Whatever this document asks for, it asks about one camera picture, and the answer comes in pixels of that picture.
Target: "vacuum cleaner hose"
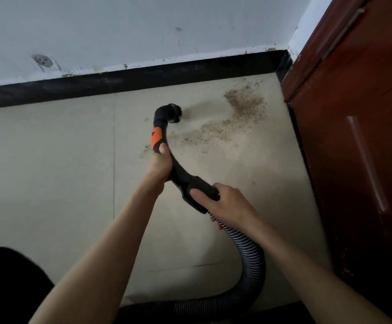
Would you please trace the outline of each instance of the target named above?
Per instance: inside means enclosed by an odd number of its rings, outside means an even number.
[[[167,143],[167,124],[177,123],[180,117],[181,109],[173,103],[156,110],[154,129],[151,133],[151,144],[155,152],[160,152],[158,148],[161,143]],[[207,213],[208,211],[204,207],[193,200],[189,191],[192,188],[197,188],[212,199],[219,200],[218,191],[199,177],[188,174],[173,156],[172,159],[173,167],[170,179],[180,189],[183,199],[188,204],[202,213]],[[142,320],[159,321],[161,319],[167,320],[169,323],[219,321],[235,317],[250,308],[259,296],[265,282],[264,252],[257,243],[243,233],[220,224],[235,242],[241,255],[241,277],[234,287],[219,295],[206,298],[152,301],[121,307],[114,323]]]

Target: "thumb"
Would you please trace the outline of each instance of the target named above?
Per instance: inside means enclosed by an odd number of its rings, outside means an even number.
[[[160,150],[160,154],[161,154],[161,155],[168,155],[168,154],[170,154],[169,147],[167,146],[166,143],[162,143],[162,144],[158,147],[158,149]]]
[[[193,199],[204,206],[206,209],[208,209],[211,213],[215,211],[217,208],[217,201],[214,201],[211,199],[209,196],[207,196],[204,192],[198,189],[191,189],[190,190],[190,195],[193,197]]]

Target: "person's left hand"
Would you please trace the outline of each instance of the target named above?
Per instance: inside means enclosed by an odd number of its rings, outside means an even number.
[[[166,143],[160,145],[160,153],[151,156],[147,177],[157,184],[164,184],[171,174],[172,157]]]

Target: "orange grip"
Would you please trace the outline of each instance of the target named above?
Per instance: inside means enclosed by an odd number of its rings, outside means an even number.
[[[154,127],[151,131],[151,148],[154,151],[154,146],[158,141],[162,139],[161,135],[161,128],[160,127]]]

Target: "vacuum cleaner handle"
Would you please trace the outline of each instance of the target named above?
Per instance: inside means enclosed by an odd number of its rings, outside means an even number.
[[[167,123],[177,123],[180,121],[181,108],[176,104],[168,104],[162,106],[156,110],[154,115],[154,128],[151,131],[151,146],[152,150],[156,153],[160,153],[160,145],[162,143],[167,144],[166,139],[166,128]],[[198,189],[204,192],[211,199],[218,201],[220,200],[220,194],[218,190],[205,182],[198,176],[193,176],[189,174],[175,159],[174,155],[171,153],[172,157],[172,170],[169,179],[178,187],[181,191],[183,199],[191,205],[194,209],[205,214],[208,210],[197,203],[193,197],[190,195],[191,189]]]

